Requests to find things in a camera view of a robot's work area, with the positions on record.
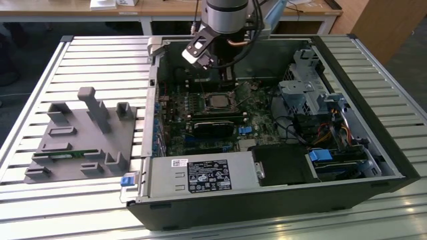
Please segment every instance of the blue latch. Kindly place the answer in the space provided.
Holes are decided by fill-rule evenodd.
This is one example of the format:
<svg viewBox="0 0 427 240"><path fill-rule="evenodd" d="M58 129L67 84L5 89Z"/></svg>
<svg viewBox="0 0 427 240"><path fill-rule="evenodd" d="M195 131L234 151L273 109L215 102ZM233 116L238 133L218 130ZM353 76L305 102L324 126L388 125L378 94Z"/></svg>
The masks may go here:
<svg viewBox="0 0 427 240"><path fill-rule="evenodd" d="M253 132L253 127L240 127L240 134L250 134Z"/></svg>
<svg viewBox="0 0 427 240"><path fill-rule="evenodd" d="M123 176L121 181L122 187L130 187L135 185L135 177L134 176Z"/></svg>
<svg viewBox="0 0 427 240"><path fill-rule="evenodd" d="M332 161L333 156L330 150L328 149L316 149L309 153L312 161Z"/></svg>

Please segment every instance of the green circuit board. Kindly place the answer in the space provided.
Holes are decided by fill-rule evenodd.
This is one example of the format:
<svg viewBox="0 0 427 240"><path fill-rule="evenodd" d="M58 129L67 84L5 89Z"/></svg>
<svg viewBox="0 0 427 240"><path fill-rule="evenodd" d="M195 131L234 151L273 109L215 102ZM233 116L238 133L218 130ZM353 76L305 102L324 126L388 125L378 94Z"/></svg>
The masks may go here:
<svg viewBox="0 0 427 240"><path fill-rule="evenodd" d="M210 109L207 99L213 95L230 97L233 103L229 107ZM167 156L183 156L194 154L225 153L242 151L241 140L254 140L257 145L277 144L281 136L274 126L270 109L270 95L265 88L258 87L253 81L242 81L232 92L189 93L173 92L163 111L170 118L166 122L166 143ZM201 140L191 133L191 120L189 115L210 115L209 121L217 121L217 113L242 113L245 112L246 121L234 125L233 134L224 138L209 138ZM252 127L248 134L240 133L240 128Z"/></svg>

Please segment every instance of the circuit board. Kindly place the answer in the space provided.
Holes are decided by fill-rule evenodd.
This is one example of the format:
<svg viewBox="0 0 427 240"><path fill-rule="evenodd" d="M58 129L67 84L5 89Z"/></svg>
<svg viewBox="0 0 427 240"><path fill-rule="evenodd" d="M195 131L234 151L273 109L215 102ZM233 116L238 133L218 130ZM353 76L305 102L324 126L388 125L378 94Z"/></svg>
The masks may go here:
<svg viewBox="0 0 427 240"><path fill-rule="evenodd" d="M167 156L241 152L252 145L281 142L270 96L258 82L241 81L229 92L179 90L183 87L161 98ZM206 123L230 123L233 129L228 136L199 137L197 127Z"/></svg>

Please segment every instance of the wooden cabinet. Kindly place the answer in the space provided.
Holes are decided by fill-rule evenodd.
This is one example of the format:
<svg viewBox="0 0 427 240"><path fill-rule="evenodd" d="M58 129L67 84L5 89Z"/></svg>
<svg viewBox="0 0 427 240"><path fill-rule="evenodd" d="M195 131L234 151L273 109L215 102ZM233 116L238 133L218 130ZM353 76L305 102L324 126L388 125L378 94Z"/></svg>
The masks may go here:
<svg viewBox="0 0 427 240"><path fill-rule="evenodd" d="M427 14L427 0L336 0L344 14L332 34L356 34L382 64Z"/></svg>

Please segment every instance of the motherboard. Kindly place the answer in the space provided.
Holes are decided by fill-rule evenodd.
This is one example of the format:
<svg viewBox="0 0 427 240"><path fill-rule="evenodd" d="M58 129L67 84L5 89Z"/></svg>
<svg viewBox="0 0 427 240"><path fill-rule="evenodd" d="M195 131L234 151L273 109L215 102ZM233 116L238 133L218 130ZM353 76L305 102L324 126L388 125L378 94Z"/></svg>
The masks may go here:
<svg viewBox="0 0 427 240"><path fill-rule="evenodd" d="M257 145L277 144L281 136L270 114L270 89L257 80L240 81L230 91L163 87L167 156L248 151Z"/></svg>

